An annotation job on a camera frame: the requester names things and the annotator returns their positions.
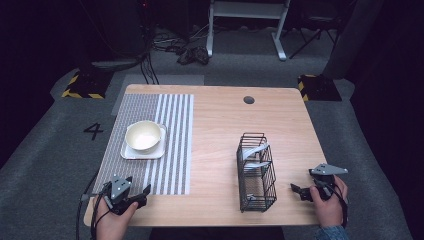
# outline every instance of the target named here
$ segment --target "gray carpet floor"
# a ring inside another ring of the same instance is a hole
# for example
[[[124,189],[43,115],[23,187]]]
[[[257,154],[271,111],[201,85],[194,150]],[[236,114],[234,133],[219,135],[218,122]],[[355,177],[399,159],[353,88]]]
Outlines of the gray carpet floor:
[[[206,66],[181,66],[175,54],[153,51],[153,68],[162,76],[201,76],[204,85],[255,87],[297,87],[299,75],[319,74],[323,70],[331,51],[325,35],[293,60],[281,62],[270,38],[272,30],[241,29],[216,34],[214,53]],[[302,44],[301,39],[296,31],[282,39],[288,54]],[[191,46],[196,45],[204,46],[205,39]],[[79,198],[102,161],[125,79],[139,76],[144,81],[140,69],[133,68],[114,74],[106,99],[60,97],[75,71],[58,79],[51,90],[53,106],[0,170],[0,239],[75,237]],[[350,193],[350,239],[412,239],[398,197],[356,120],[349,101],[354,86],[347,80],[335,83],[343,101],[305,104],[327,161],[349,169],[343,179]],[[184,84],[184,80],[180,78],[176,84]],[[101,124],[104,132],[92,141],[92,135],[83,130],[94,123]],[[306,240],[313,239],[317,226],[283,229],[287,240]],[[126,239],[148,239],[149,233],[150,228],[131,227]],[[89,239],[89,228],[82,222],[80,236]]]

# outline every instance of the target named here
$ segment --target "striped placemat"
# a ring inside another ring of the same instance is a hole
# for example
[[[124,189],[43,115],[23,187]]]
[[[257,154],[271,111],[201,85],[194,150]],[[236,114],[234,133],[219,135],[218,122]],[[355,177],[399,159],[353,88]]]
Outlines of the striped placemat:
[[[190,94],[125,94],[106,148],[93,193],[101,191],[113,174],[133,176],[130,195],[151,184],[151,194],[190,192],[193,100]],[[150,120],[167,128],[165,153],[160,159],[127,160],[120,151],[129,125]]]

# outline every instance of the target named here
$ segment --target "white bowl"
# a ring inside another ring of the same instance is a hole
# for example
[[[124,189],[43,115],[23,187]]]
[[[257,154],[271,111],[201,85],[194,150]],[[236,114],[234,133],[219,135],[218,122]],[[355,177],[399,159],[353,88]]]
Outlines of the white bowl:
[[[160,126],[152,121],[136,122],[127,128],[125,142],[132,149],[148,154],[161,140]]]

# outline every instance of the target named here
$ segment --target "hand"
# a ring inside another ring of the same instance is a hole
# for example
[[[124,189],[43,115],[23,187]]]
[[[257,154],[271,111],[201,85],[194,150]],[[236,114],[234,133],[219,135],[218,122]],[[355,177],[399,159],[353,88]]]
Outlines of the hand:
[[[125,232],[128,228],[128,223],[137,210],[138,203],[132,203],[128,209],[122,215],[116,215],[112,212],[107,213],[96,226],[96,235],[97,240],[120,240],[124,238]],[[107,206],[104,199],[100,200],[99,207],[97,210],[97,218],[96,221],[99,220],[101,216],[103,216],[106,212],[109,211],[109,207]]]
[[[346,201],[346,184],[337,176],[334,176],[334,180],[338,186],[335,190],[340,194],[343,200]],[[343,211],[336,194],[333,194],[327,201],[323,201],[315,186],[310,187],[310,191],[312,199],[314,200],[315,214],[317,215],[321,227],[340,226],[343,223]]]

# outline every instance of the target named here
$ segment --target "metal basket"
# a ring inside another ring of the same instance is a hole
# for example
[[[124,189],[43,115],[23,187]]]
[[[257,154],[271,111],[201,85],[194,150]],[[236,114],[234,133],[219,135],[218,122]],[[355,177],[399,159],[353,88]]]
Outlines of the metal basket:
[[[240,138],[237,170],[241,212],[268,210],[277,194],[271,147],[264,133],[244,133]]]

